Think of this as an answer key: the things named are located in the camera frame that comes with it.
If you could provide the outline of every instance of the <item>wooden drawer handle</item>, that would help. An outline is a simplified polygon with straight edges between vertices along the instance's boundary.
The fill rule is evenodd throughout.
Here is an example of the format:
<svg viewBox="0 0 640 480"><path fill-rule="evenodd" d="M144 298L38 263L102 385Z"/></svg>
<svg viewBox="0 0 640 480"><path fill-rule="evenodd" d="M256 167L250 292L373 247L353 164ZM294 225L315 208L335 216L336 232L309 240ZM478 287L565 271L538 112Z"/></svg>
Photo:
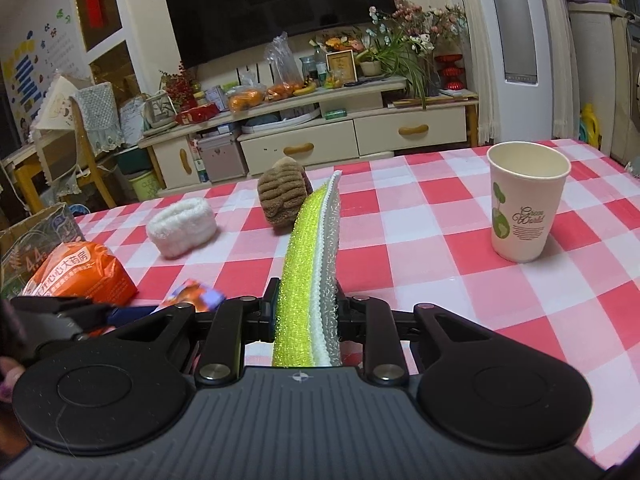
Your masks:
<svg viewBox="0 0 640 480"><path fill-rule="evenodd" d="M187 151L184 148L180 149L180 160L182 161L182 167L187 175L193 173L191 166L189 165L189 159L187 159Z"/></svg>
<svg viewBox="0 0 640 480"><path fill-rule="evenodd" d="M428 124L421 124L420 126L414 126L413 128L408 126L401 126L398 128L398 133L400 135L417 135L417 134L425 134L429 131Z"/></svg>
<svg viewBox="0 0 640 480"><path fill-rule="evenodd" d="M310 152L315 146L311 142L305 144L299 144L297 146L287 146L282 150L285 155L294 155L295 153Z"/></svg>

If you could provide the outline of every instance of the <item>brown plush object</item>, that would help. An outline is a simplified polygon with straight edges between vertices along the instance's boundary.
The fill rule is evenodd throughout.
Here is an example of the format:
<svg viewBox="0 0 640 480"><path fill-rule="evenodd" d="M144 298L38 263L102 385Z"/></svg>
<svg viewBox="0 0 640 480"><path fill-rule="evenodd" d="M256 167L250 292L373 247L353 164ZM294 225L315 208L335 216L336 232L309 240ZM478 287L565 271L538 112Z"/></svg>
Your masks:
<svg viewBox="0 0 640 480"><path fill-rule="evenodd" d="M305 169L290 156L281 158L258 180L260 205L267 222L274 227L293 224L312 192Z"/></svg>

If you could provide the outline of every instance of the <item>red and white tablecloth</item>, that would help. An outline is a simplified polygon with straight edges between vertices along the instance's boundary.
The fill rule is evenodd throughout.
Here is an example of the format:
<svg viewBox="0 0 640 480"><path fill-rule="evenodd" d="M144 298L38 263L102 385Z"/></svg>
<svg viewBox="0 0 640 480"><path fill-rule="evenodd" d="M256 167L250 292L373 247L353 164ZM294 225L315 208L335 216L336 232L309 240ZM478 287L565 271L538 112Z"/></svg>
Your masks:
<svg viewBox="0 0 640 480"><path fill-rule="evenodd" d="M578 445L610 466L640 440L640 180L584 144L551 145L572 171L542 257L520 265L490 245L486 148L337 166L337 276L347 293L366 292L399 310L436 303L572 364L593 393ZM310 171L314 188L333 170ZM227 297L261 296L268 279L280 276L289 236L265 222L256 181L188 196L209 200L222 232L178 260L159 256L145 225L182 196L94 213L79 224L138 284L134 304L161 301L187 278ZM270 355L267 344L246 350L249 364L268 365Z"/></svg>

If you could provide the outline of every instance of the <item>orange plastic bag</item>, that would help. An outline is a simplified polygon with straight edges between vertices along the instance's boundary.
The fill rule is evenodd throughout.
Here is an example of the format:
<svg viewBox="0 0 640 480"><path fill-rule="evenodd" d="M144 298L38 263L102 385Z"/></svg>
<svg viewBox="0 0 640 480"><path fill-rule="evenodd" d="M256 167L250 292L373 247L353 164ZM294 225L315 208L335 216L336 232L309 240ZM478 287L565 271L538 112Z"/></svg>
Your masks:
<svg viewBox="0 0 640 480"><path fill-rule="evenodd" d="M82 296L124 305L137 292L119 260L104 245L60 244L24 287L23 296Z"/></svg>

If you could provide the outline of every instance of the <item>drawer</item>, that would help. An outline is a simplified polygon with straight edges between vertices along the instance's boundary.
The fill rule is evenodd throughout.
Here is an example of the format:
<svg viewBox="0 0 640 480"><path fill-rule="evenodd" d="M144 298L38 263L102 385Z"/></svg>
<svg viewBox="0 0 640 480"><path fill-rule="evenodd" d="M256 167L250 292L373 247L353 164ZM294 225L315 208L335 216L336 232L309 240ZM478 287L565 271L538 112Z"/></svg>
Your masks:
<svg viewBox="0 0 640 480"><path fill-rule="evenodd" d="M358 158L353 121L243 140L240 145L249 172L254 175L265 172L285 155L295 158L303 166Z"/></svg>
<svg viewBox="0 0 640 480"><path fill-rule="evenodd" d="M360 155L466 141L465 107L353 120Z"/></svg>
<svg viewBox="0 0 640 480"><path fill-rule="evenodd" d="M186 137L156 144L154 152L167 189L200 183Z"/></svg>

